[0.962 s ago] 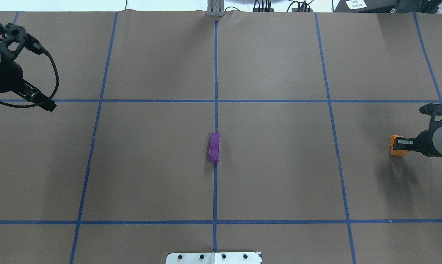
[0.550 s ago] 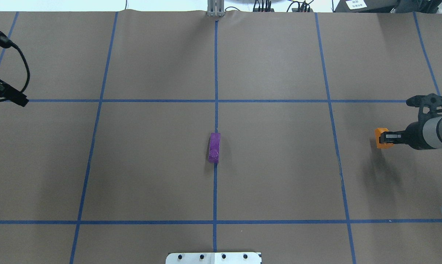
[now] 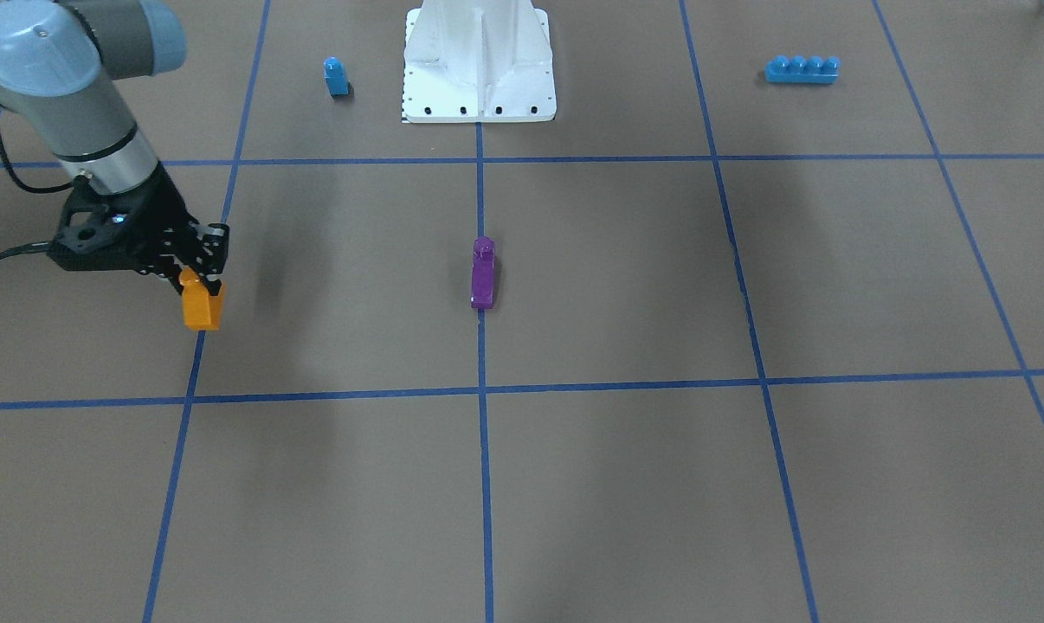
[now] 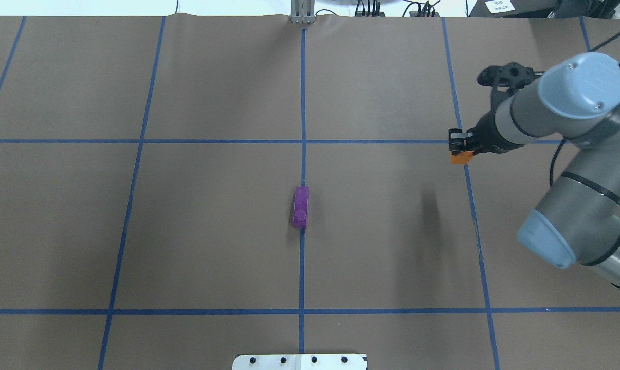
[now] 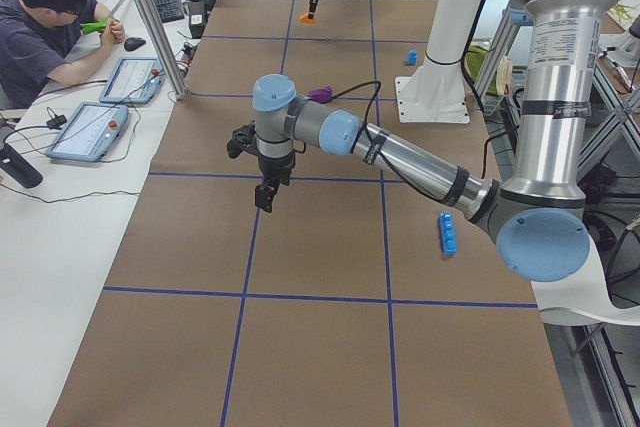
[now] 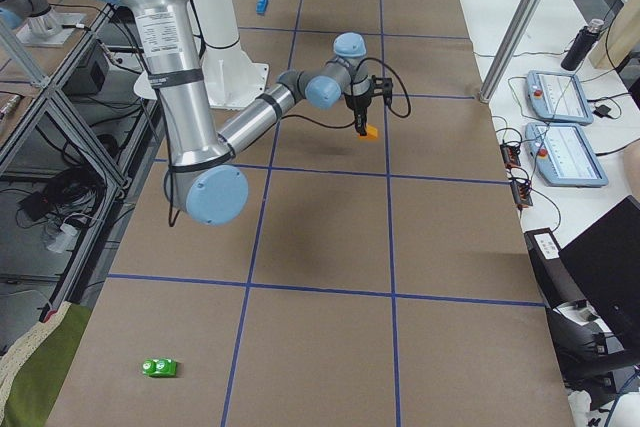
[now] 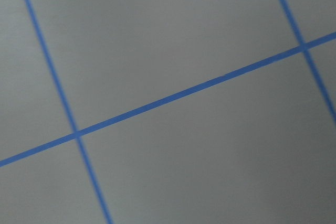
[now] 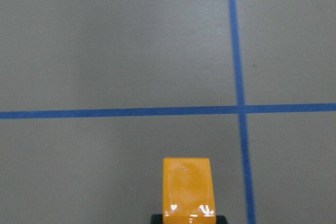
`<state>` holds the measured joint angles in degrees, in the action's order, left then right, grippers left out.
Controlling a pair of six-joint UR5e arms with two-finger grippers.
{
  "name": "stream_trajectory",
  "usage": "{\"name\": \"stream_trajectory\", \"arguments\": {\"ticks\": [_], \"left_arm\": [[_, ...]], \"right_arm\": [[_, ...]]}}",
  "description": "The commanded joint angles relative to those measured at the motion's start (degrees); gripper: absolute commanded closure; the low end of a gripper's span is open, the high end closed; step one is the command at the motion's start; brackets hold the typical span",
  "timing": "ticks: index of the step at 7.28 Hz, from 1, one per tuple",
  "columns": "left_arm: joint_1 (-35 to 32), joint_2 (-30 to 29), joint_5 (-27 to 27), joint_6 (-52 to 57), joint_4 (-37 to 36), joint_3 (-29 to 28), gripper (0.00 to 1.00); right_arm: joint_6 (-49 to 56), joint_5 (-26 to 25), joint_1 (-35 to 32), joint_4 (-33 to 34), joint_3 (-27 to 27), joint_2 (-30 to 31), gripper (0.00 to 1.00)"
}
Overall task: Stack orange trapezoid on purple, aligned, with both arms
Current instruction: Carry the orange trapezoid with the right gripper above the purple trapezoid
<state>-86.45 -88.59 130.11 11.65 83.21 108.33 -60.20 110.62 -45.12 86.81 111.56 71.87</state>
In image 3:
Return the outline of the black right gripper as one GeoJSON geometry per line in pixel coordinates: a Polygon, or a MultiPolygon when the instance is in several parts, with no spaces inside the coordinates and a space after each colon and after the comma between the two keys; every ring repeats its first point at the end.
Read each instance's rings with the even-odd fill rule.
{"type": "Polygon", "coordinates": [[[230,227],[195,223],[164,165],[137,188],[114,195],[96,192],[91,182],[75,177],[63,203],[48,244],[48,258],[60,268],[155,273],[183,296],[181,278],[190,267],[210,296],[221,295],[230,227]]]}

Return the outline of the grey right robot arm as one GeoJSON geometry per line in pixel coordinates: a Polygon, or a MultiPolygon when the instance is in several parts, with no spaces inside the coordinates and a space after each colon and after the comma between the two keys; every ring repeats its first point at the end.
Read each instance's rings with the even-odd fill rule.
{"type": "MultiPolygon", "coordinates": [[[[229,226],[201,224],[117,82],[177,70],[187,39],[163,1],[0,1],[0,112],[26,119],[67,173],[55,235],[0,251],[64,271],[157,275],[177,294],[220,296],[229,226]]],[[[18,188],[0,130],[0,161],[18,188]]]]}

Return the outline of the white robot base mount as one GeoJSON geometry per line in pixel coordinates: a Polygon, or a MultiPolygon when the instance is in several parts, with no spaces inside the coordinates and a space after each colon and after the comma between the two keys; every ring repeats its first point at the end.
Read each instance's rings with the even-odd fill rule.
{"type": "Polygon", "coordinates": [[[423,1],[404,28],[404,123],[557,117],[550,20],[530,1],[423,1]]]}

